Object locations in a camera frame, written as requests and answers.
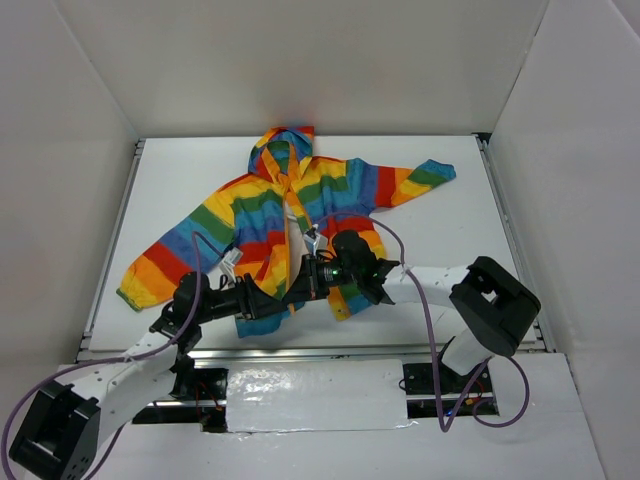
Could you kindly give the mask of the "rainbow striped hooded jacket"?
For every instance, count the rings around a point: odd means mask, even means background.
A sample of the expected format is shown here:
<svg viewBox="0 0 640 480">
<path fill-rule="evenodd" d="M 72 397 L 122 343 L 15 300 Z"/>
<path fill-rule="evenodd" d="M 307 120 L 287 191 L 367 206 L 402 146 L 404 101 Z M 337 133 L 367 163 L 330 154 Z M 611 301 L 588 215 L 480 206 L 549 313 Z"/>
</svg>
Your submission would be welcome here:
<svg viewBox="0 0 640 480">
<path fill-rule="evenodd" d="M 414 169 L 337 159 L 313 152 L 314 129 L 278 127 L 253 147 L 244 175 L 221 186 L 132 264 L 116 291 L 134 311 L 169 301 L 180 279 L 208 273 L 232 247 L 234 268 L 265 293 L 282 297 L 299 266 L 302 235 L 317 226 L 327 239 L 354 230 L 377 257 L 385 247 L 369 215 L 413 200 L 455 179 L 449 164 Z"/>
</svg>

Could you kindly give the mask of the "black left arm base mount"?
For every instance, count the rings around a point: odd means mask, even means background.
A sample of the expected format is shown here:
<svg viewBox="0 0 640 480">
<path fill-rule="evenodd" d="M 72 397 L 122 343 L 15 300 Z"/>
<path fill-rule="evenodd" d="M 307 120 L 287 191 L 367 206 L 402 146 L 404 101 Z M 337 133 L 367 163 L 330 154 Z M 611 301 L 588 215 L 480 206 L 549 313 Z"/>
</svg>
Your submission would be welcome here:
<svg viewBox="0 0 640 480">
<path fill-rule="evenodd" d="M 226 368 L 196 369 L 192 383 L 179 397 L 164 397 L 148 404 L 132 420 L 134 425 L 196 425 L 202 432 L 227 431 Z"/>
</svg>

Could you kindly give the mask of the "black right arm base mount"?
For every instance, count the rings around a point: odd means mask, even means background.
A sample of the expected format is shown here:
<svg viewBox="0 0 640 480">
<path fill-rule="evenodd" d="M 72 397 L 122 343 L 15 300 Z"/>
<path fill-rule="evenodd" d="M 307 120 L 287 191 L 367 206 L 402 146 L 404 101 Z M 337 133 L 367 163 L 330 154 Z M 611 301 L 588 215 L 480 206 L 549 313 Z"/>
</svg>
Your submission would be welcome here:
<svg viewBox="0 0 640 480">
<path fill-rule="evenodd" d="M 472 378 L 469 373 L 459 376 L 445 366 L 440 367 L 442 411 L 446 418 L 453 413 L 456 402 Z M 405 363 L 403 377 L 398 387 L 406 395 L 407 415 L 410 419 L 436 418 L 436 397 L 433 383 L 433 371 L 430 363 Z M 493 385 L 488 368 L 485 367 L 469 388 L 462 401 L 458 416 L 471 416 L 475 405 L 479 415 L 498 414 L 493 395 Z"/>
</svg>

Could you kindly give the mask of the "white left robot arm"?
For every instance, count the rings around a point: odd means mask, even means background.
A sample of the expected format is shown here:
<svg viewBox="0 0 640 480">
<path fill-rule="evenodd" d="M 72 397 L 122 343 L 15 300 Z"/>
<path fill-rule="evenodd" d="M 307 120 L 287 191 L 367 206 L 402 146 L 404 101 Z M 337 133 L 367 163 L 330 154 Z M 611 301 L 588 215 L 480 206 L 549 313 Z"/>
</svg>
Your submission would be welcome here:
<svg viewBox="0 0 640 480">
<path fill-rule="evenodd" d="M 185 275 L 173 300 L 149 331 L 124 354 L 65 368 L 86 370 L 67 384 L 52 374 L 21 400 L 28 411 L 15 435 L 1 437 L 1 465 L 14 478 L 13 463 L 39 479 L 91 478 L 101 467 L 96 455 L 115 441 L 126 423 L 147 404 L 170 395 L 189 396 L 196 386 L 189 353 L 200 341 L 202 324 L 238 314 L 254 323 L 289 306 L 322 299 L 327 289 L 300 274 L 280 299 L 267 295 L 245 276 L 213 289 L 198 272 Z"/>
</svg>

